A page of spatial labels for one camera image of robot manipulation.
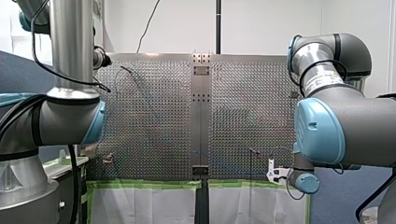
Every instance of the perforated metal panel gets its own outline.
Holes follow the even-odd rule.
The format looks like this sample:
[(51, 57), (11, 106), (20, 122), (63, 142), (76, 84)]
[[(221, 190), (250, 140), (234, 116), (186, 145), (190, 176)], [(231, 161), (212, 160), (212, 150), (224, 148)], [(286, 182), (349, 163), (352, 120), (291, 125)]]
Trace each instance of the perforated metal panel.
[(191, 55), (111, 58), (97, 75), (112, 92), (89, 179), (190, 179)]
[(209, 125), (211, 178), (264, 178), (274, 151), (276, 166), (291, 166), (297, 88), (285, 57), (214, 56)]
[(210, 178), (264, 178), (272, 151), (276, 166), (292, 164), (290, 151), (274, 149), (294, 140), (297, 88), (285, 57), (212, 55), (205, 75), (193, 73), (192, 55), (112, 59), (97, 75), (113, 92), (103, 93), (89, 179), (191, 179), (197, 164), (209, 165)]

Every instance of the black pole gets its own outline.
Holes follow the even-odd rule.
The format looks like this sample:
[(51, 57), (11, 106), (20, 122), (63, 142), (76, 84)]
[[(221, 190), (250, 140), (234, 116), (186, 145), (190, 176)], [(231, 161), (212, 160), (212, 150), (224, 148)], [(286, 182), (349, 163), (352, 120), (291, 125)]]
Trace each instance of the black pole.
[(216, 0), (216, 54), (221, 54), (221, 0)]

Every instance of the blue cap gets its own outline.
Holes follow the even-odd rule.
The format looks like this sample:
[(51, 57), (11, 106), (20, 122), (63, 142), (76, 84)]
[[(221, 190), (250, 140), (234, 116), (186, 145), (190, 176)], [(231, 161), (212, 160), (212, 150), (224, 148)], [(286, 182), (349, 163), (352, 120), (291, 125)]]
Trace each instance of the blue cap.
[(310, 161), (338, 164), (345, 156), (346, 140), (343, 128), (328, 105), (316, 98), (297, 104), (294, 113), (295, 151)]
[(319, 190), (319, 180), (315, 175), (305, 173), (297, 177), (295, 187), (303, 193), (314, 194)]
[(92, 144), (99, 141), (100, 135), (102, 133), (103, 121), (105, 119), (105, 108), (106, 103), (101, 101), (99, 103), (98, 109), (96, 110), (95, 118), (91, 122), (91, 126), (84, 136), (81, 144)]

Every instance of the black cable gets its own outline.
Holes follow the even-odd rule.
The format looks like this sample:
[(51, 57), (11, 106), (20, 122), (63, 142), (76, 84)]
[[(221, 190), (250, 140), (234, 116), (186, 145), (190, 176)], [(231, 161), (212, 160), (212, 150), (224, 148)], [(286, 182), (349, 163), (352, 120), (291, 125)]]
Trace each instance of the black cable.
[(70, 153), (70, 161), (72, 162), (72, 175), (73, 175), (73, 207), (72, 216), (70, 217), (70, 224), (75, 224), (77, 220), (78, 212), (78, 167), (76, 153), (74, 151), (73, 145), (68, 145)]
[(29, 98), (24, 99), (24, 100), (20, 101), (19, 103), (17, 103), (16, 105), (12, 106), (7, 111), (7, 113), (0, 119), (0, 130), (3, 128), (3, 126), (7, 122), (9, 122), (9, 119), (11, 119), (15, 115), (15, 113), (17, 113), (21, 108), (25, 107), (26, 104), (33, 101), (37, 97), (39, 97), (39, 95), (30, 96)]
[(103, 54), (106, 54), (106, 51), (100, 46), (94, 46), (93, 49), (99, 49), (102, 51)]
[(72, 77), (69, 77), (69, 76), (54, 72), (51, 69), (49, 69), (46, 65), (44, 65), (43, 63), (41, 63), (38, 60), (37, 55), (35, 53), (35, 20), (37, 19), (38, 15), (43, 11), (43, 9), (47, 6), (48, 2), (49, 2), (49, 0), (45, 0), (43, 2), (41, 7), (38, 9), (38, 11), (33, 16), (32, 21), (30, 23), (30, 29), (31, 29), (31, 33), (32, 33), (32, 54), (33, 54), (33, 59), (35, 60), (35, 63), (37, 63), (37, 65), (40, 66), (42, 69), (44, 69), (47, 72), (55, 75), (56, 77), (61, 77), (63, 79), (66, 79), (68, 81), (75, 82), (75, 83), (78, 83), (78, 84), (81, 84), (81, 85), (98, 86), (100, 89), (102, 89), (104, 91), (111, 92), (111, 90), (107, 86), (102, 84), (102, 83), (80, 81), (80, 80), (74, 79)]
[(160, 1), (161, 1), (161, 0), (158, 0), (158, 1), (157, 1), (157, 3), (155, 4), (154, 9), (153, 9), (152, 12), (151, 12), (151, 16), (150, 16), (149, 19), (148, 19), (148, 24), (146, 25), (146, 30), (145, 30), (145, 32), (142, 34), (142, 36), (140, 37), (139, 46), (137, 47), (136, 53), (139, 53), (140, 47), (142, 46), (142, 40), (143, 40), (143, 38), (145, 37), (146, 33), (148, 32), (149, 23), (151, 22), (151, 19), (152, 19), (152, 17), (154, 16), (155, 10), (157, 9), (157, 6), (158, 6), (158, 4), (160, 3)]
[(300, 198), (296, 198), (296, 197), (294, 197), (294, 196), (291, 194), (291, 192), (290, 192), (290, 190), (289, 190), (290, 173), (291, 173), (291, 169), (289, 169), (289, 171), (288, 171), (288, 176), (287, 176), (287, 178), (286, 178), (286, 191), (288, 192), (289, 196), (290, 196), (293, 200), (295, 200), (295, 201), (300, 201), (300, 200), (305, 196), (305, 193), (303, 193), (303, 194), (301, 195)]
[(335, 168), (332, 168), (332, 169), (335, 171), (336, 174), (343, 175), (344, 174), (344, 166), (341, 163), (339, 165), (340, 165), (341, 172), (337, 171)]
[(305, 97), (304, 90), (303, 90), (303, 80), (304, 80), (304, 77), (305, 77), (306, 73), (308, 73), (308, 71), (309, 71), (311, 68), (317, 66), (317, 65), (320, 64), (320, 63), (333, 63), (333, 64), (336, 64), (336, 65), (339, 65), (339, 66), (344, 70), (343, 80), (345, 80), (345, 79), (347, 78), (347, 68), (344, 66), (343, 63), (340, 63), (339, 61), (336, 61), (336, 60), (333, 60), (333, 59), (328, 59), (328, 60), (322, 60), (322, 61), (317, 61), (317, 62), (311, 63), (308, 67), (305, 68), (305, 70), (303, 71), (303, 73), (302, 73), (301, 76), (300, 76), (299, 87), (300, 87), (300, 94), (301, 94), (303, 97)]
[(359, 221), (359, 223), (361, 223), (361, 211), (367, 206), (369, 205), (369, 203), (371, 203), (376, 197), (378, 197), (378, 195), (380, 195), (382, 193), (382, 191), (384, 191), (387, 187), (390, 186), (390, 184), (392, 184), (394, 181), (396, 180), (396, 173), (393, 173), (388, 179), (387, 181), (385, 181), (381, 187), (379, 187), (372, 195), (370, 195), (370, 197), (368, 197), (359, 207), (358, 209), (356, 209), (355, 212), (355, 217), (356, 219)]
[(26, 99), (26, 104), (23, 107), (19, 106), (15, 109), (15, 112), (7, 116), (7, 122), (0, 128), (0, 142), (6, 134), (7, 129), (17, 120), (19, 119), (26, 111), (34, 107), (35, 105), (41, 104), (44, 100), (46, 100), (46, 95), (38, 95), (38, 97), (30, 97)]
[(289, 46), (289, 48), (290, 48), (290, 51), (289, 51), (289, 61), (288, 61), (288, 64), (289, 64), (289, 77), (290, 77), (290, 80), (291, 80), (291, 82), (292, 83), (294, 83), (294, 85), (296, 85), (296, 86), (299, 86), (299, 82), (298, 81), (296, 81), (296, 79), (294, 79), (294, 77), (293, 77), (293, 68), (292, 68), (292, 58), (293, 58), (293, 55), (294, 55), (294, 44), (296, 43), (296, 40), (297, 40), (297, 38), (300, 38), (300, 37), (302, 37), (302, 36), (300, 36), (300, 35), (295, 35), (294, 36), (294, 38), (291, 40), (291, 44), (290, 44), (290, 46)]

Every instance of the white wall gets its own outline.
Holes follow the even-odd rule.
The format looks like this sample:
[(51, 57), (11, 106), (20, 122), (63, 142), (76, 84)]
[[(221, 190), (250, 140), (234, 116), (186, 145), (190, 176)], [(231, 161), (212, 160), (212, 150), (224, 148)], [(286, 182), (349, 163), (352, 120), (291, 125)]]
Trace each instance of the white wall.
[[(136, 52), (157, 0), (105, 0), (105, 48)], [(140, 52), (192, 53), (215, 49), (214, 0), (162, 0)]]
[[(157, 0), (105, 0), (105, 48), (136, 52)], [(158, 5), (140, 52), (215, 51), (216, 0)], [(321, 1), (222, 1), (222, 53), (286, 54), (295, 34), (319, 35)]]
[(322, 33), (351, 33), (361, 38), (370, 50), (373, 72), (364, 91), (368, 97), (392, 91), (391, 78), (396, 76), (389, 71), (392, 1), (324, 1)]
[[(32, 37), (22, 30), (19, 21), (20, 8), (10, 0), (0, 0), (0, 50), (33, 59)], [(36, 54), (42, 63), (51, 63), (50, 38), (35, 36)]]
[(223, 0), (224, 54), (285, 55), (296, 35), (320, 35), (318, 0)]

